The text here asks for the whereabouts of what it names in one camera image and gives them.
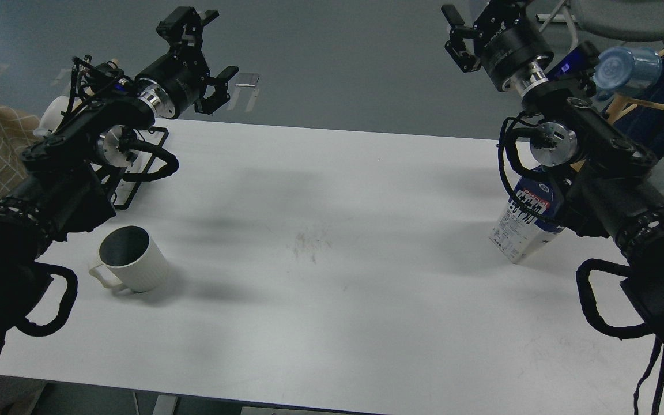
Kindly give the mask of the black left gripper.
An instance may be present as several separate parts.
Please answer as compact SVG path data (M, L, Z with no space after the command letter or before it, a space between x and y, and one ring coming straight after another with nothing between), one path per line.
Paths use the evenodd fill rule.
M229 82L239 68L227 66L210 76L201 51L203 28L219 15L218 10L177 7L172 22L161 21L156 27L169 50L136 76L141 96L153 105L156 115L181 115L193 103L196 113L212 115L231 100ZM207 86L213 92L203 97Z

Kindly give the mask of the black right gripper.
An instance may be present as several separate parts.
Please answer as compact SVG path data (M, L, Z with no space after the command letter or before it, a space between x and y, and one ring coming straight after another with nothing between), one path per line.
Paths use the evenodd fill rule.
M475 19L474 28L465 24L452 3L441 6L450 37L444 45L448 55L463 73L485 70L499 92L507 90L508 80L531 63L546 68L554 52L537 26L526 15L527 1L488 1ZM465 40L473 40L473 51Z

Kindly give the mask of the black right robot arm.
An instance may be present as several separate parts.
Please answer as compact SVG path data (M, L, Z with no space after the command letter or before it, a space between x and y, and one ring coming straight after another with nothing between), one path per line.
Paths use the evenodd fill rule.
M501 92L517 91L522 112L501 124L501 183L522 212L579 236L612 238L626 265L585 260L575 273L580 306L599 333L654 335L643 378L659 364L652 402L664 390L664 196L649 181L657 158L617 131L590 97L599 52L575 44L554 68L554 53L527 18L526 1L487 1L472 26L454 5L445 49L464 73L484 69Z

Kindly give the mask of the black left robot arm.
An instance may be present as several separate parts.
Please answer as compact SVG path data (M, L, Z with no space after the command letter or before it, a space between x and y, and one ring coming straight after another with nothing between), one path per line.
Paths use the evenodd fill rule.
M119 182L152 182L179 168L173 153L137 137L157 118L190 106L211 115L229 102L227 66L212 76L203 30L219 11L177 7L156 27L169 50L129 78L115 63L73 58L63 119L20 155L26 178L0 198L0 356L10 329L45 337L61 329L77 297L77 276L40 263L53 242L90 232L116 215Z

